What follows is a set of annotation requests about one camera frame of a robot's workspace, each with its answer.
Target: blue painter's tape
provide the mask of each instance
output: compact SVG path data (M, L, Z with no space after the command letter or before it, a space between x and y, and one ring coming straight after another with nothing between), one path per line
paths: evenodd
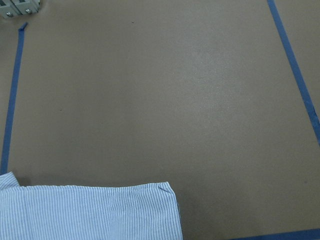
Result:
M1 165L0 165L0 175L6 174L8 171L11 132L12 132L12 126L14 123L14 113L15 113L16 96L17 96L17 89L18 89L18 79L19 79L21 58L22 58L22 52L23 52L23 48L24 48L24 41L25 41L25 27L27 26L27 24L28 23L25 22L18 30L18 45L17 45L17 49L16 49L16 54L15 54L8 112L6 115L6 122L5 122L3 147L2 147L2 155L1 155Z
M292 47L290 45L286 30L284 28L284 25L282 24L281 18L279 16L276 4L274 0L267 0L271 14L273 16L274 23L276 25L276 28L278 29L286 56L289 60L296 84L299 87L304 106L306 108L306 111L309 115L315 136L317 138L318 143L320 144L320 122L319 118L317 116L317 113L314 108L314 104L312 103L310 94L308 92L306 83L304 81L304 78L301 74L298 62L296 60L294 51L292 50Z
M263 236L252 236L231 240L320 240L320 229L293 231Z

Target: gray metal object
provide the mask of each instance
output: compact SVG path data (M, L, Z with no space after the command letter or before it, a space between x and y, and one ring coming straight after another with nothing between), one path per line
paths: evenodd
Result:
M12 18L37 13L40 3L40 0L0 0L0 15L4 18Z
M2 0L0 2L0 15L5 19L21 15L17 7L10 0Z

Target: blue and white striped fabric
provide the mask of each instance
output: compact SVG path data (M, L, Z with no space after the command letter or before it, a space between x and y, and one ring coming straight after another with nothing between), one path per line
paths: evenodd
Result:
M19 186L0 176L0 240L182 240L168 182L129 187Z

